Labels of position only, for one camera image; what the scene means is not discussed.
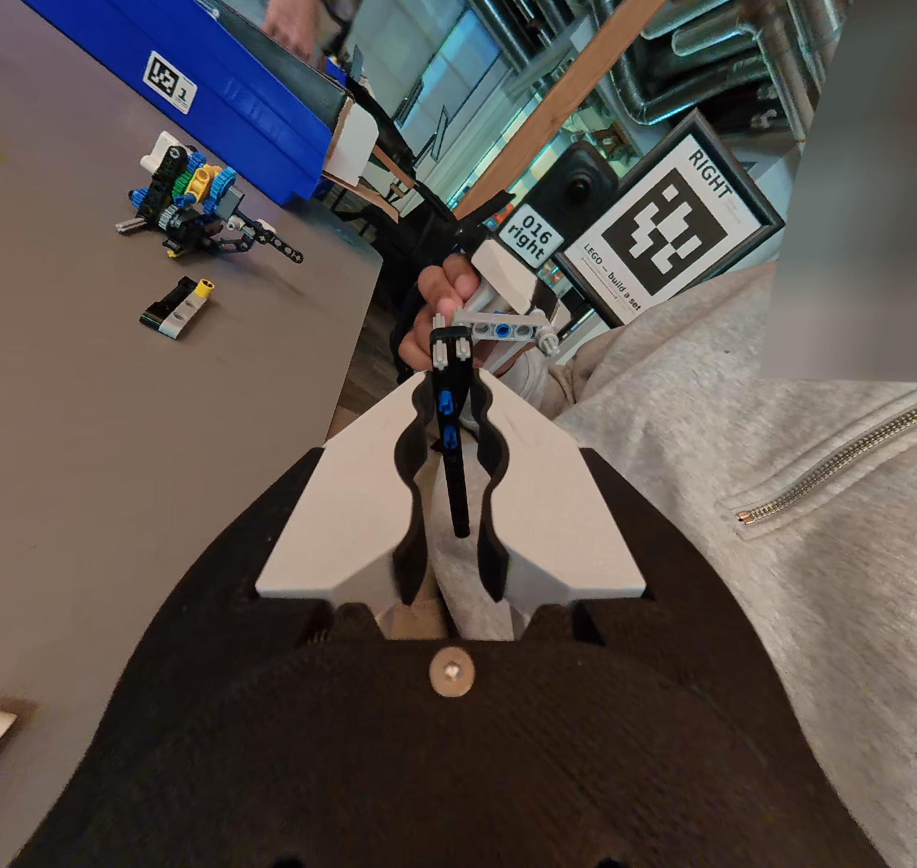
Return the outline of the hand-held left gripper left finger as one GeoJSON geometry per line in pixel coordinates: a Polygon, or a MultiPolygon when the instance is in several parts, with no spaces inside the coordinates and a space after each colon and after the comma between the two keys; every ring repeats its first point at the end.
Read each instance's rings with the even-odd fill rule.
{"type": "Polygon", "coordinates": [[[427,461],[430,378],[414,374],[322,448],[255,589],[266,599],[411,605],[427,572],[416,476],[427,461]]]}

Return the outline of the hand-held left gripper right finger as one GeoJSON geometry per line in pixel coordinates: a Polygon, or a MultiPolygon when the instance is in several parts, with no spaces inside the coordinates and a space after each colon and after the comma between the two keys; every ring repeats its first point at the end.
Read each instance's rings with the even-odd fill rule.
{"type": "Polygon", "coordinates": [[[641,598],[647,581],[574,438],[489,372],[470,402],[471,568],[508,630],[544,606],[641,598]]]}

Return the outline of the grey lego beam with axle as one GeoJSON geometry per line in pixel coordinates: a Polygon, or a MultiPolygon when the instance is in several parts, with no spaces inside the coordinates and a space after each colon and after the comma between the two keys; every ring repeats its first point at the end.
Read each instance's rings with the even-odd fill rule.
{"type": "Polygon", "coordinates": [[[559,352],[556,330],[541,311],[514,315],[459,309],[453,314],[451,327],[458,328],[472,343],[485,341],[535,345],[548,358],[556,357],[559,352]]]}

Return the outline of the black lego beam with pins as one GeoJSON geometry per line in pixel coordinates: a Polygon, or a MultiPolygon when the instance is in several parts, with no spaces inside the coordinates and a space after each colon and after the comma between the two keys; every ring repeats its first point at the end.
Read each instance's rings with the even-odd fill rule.
{"type": "Polygon", "coordinates": [[[464,325],[447,325],[446,318],[438,313],[430,336],[440,452],[453,530],[459,539],[467,538],[470,532],[461,439],[461,415],[469,397],[474,370],[469,333],[464,325]]]}

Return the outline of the person's right forearm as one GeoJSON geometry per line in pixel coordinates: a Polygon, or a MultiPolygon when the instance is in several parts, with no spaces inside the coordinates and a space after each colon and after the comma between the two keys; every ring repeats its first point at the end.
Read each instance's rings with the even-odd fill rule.
{"type": "Polygon", "coordinates": [[[540,351],[531,348],[490,374],[549,420],[556,420],[586,400],[593,372],[587,347],[565,365],[551,364],[540,351]]]}

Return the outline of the black grey yellow lego assembly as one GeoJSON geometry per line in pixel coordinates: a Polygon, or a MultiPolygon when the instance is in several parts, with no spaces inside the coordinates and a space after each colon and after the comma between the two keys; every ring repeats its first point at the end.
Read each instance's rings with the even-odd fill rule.
{"type": "Polygon", "coordinates": [[[213,289],[208,279],[181,277],[168,294],[142,312],[139,322],[171,340],[177,340],[207,304],[213,289]]]}

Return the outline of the colourful lego gear model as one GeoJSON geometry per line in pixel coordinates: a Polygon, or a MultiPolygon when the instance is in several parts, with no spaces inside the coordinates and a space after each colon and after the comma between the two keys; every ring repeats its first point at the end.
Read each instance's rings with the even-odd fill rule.
{"type": "Polygon", "coordinates": [[[236,185],[233,168],[210,163],[204,152],[166,131],[140,165],[150,175],[149,184],[129,191],[134,216],[116,224],[120,235],[160,233],[171,259],[193,252],[242,254],[258,244],[303,263],[303,253],[272,225],[242,212],[245,193],[236,185]]]}

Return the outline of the person's right hand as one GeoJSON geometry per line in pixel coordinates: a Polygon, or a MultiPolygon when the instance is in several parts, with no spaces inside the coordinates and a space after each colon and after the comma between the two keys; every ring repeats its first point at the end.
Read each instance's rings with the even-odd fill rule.
{"type": "Polygon", "coordinates": [[[417,296],[406,308],[405,329],[395,337],[399,368],[407,369],[407,376],[432,368],[430,336],[435,316],[441,314],[450,321],[479,287],[480,276],[462,253],[454,253],[440,266],[428,266],[419,274],[417,296]]]}

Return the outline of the black framed sign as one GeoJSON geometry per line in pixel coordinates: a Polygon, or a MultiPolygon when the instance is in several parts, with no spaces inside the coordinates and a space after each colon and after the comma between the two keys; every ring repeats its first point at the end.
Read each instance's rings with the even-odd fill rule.
{"type": "Polygon", "coordinates": [[[610,328],[735,266],[785,226],[699,109],[624,178],[560,266],[610,328]]]}

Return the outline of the metal tube frames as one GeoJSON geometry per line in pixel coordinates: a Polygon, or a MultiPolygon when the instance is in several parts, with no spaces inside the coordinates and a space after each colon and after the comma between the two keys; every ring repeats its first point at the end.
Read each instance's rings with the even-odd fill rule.
{"type": "MultiPolygon", "coordinates": [[[[625,0],[465,0],[515,73],[545,95],[625,0]]],[[[853,0],[671,0],[582,103],[643,149],[695,107],[727,134],[803,140],[853,0]]]]}

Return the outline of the cardboard box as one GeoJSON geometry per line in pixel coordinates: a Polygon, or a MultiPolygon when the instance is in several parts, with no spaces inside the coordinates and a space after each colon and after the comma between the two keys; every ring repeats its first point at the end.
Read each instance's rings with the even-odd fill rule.
{"type": "Polygon", "coordinates": [[[349,76],[334,58],[322,58],[318,77],[311,106],[331,134],[322,177],[356,188],[379,139],[377,120],[347,92],[349,76]]]}

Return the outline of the white paper sheet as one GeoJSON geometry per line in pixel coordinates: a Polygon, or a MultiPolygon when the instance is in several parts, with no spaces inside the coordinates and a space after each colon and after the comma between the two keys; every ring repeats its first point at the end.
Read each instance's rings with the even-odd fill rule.
{"type": "Polygon", "coordinates": [[[1,752],[34,721],[40,704],[29,699],[1,698],[1,752]]]}

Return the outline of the blue storage bin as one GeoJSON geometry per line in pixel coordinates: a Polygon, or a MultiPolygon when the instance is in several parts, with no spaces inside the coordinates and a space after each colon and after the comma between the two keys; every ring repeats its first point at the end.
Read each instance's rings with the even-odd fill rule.
{"type": "Polygon", "coordinates": [[[274,202],[312,196],[315,69],[219,0],[21,0],[274,202]]]}

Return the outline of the wooden post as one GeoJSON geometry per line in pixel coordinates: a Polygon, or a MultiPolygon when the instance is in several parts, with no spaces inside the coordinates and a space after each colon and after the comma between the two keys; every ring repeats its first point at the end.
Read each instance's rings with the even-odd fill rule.
{"type": "Polygon", "coordinates": [[[457,219],[468,217],[496,194],[514,186],[556,137],[567,118],[669,1],[624,0],[615,7],[567,72],[458,203],[454,211],[457,219]]]}

